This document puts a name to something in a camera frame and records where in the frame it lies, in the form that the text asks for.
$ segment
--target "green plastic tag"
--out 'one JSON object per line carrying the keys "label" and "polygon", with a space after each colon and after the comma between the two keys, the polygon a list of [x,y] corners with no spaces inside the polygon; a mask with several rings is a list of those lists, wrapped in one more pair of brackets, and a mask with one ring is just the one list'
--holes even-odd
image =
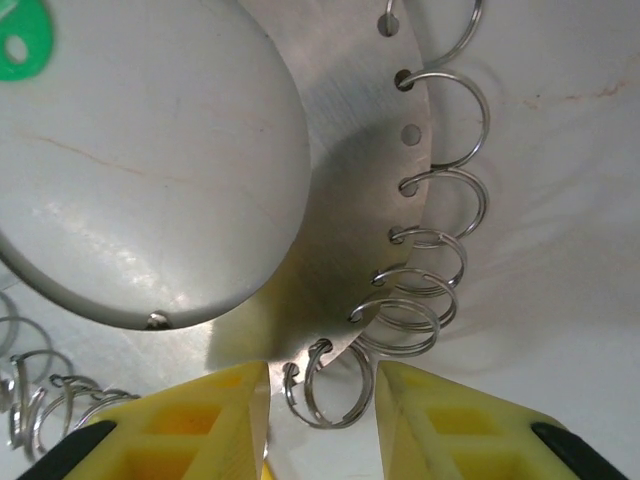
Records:
{"label": "green plastic tag", "polygon": [[[12,40],[22,41],[24,58],[9,52]],[[41,0],[0,0],[0,81],[39,74],[53,50],[51,18]]]}

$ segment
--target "white round object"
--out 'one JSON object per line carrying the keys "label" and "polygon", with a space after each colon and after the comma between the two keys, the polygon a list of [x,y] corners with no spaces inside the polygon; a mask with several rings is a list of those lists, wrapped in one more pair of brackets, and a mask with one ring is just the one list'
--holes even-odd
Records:
{"label": "white round object", "polygon": [[305,115],[275,46],[232,1],[52,12],[49,65],[0,84],[3,260],[118,327],[234,308],[284,258],[309,191]]}

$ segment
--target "white surface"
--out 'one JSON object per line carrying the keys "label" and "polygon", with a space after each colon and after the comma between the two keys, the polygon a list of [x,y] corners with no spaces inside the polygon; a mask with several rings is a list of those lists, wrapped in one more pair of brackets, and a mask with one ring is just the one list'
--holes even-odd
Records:
{"label": "white surface", "polygon": [[[429,3],[440,52],[462,31],[462,3]],[[490,0],[486,7],[452,67],[473,76],[493,107],[492,135],[470,167],[488,183],[492,210],[465,241],[471,267],[459,318],[412,363],[557,417],[640,478],[637,3]],[[449,112],[451,137],[473,138],[475,106],[467,110],[464,97],[439,88],[434,104]],[[465,148],[443,143],[451,156]],[[434,193],[433,211],[450,212],[438,203]],[[343,395],[357,396],[318,386],[330,412]],[[272,416],[279,478],[382,478],[372,410],[341,432],[303,427],[281,403]],[[9,473],[21,462],[20,454],[0,453]]]}
{"label": "white surface", "polygon": [[0,86],[0,246],[77,313],[186,326],[240,304],[288,251],[305,115],[235,2],[119,3],[56,2],[50,64]]}

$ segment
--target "black rubber edge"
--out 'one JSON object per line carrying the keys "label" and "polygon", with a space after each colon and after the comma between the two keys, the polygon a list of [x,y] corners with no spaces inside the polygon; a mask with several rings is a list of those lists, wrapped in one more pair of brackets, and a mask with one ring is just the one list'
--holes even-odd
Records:
{"label": "black rubber edge", "polygon": [[116,425],[116,422],[104,420],[73,432],[18,480],[63,480]]}
{"label": "black rubber edge", "polygon": [[580,480],[629,480],[568,430],[544,422],[532,424],[531,430]]}

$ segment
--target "white background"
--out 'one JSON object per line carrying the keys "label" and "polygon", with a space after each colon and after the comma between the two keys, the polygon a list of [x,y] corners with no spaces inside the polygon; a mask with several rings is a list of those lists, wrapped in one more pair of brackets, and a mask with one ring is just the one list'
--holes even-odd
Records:
{"label": "white background", "polygon": [[[425,53],[455,41],[469,3],[418,8]],[[558,418],[630,478],[640,478],[639,17],[634,0],[487,2],[451,68],[492,106],[492,134],[470,166],[492,209],[465,241],[471,266],[456,323],[411,362]],[[460,91],[434,83],[432,94],[448,132],[435,137],[438,162],[463,153],[478,125]],[[455,209],[432,193],[429,213],[446,223],[442,212]],[[351,398],[336,384],[355,389],[338,369],[318,382],[332,412]],[[372,410],[350,430],[315,432],[274,404],[281,479],[380,479],[376,437]],[[4,450],[0,464],[3,478],[25,465]]]}

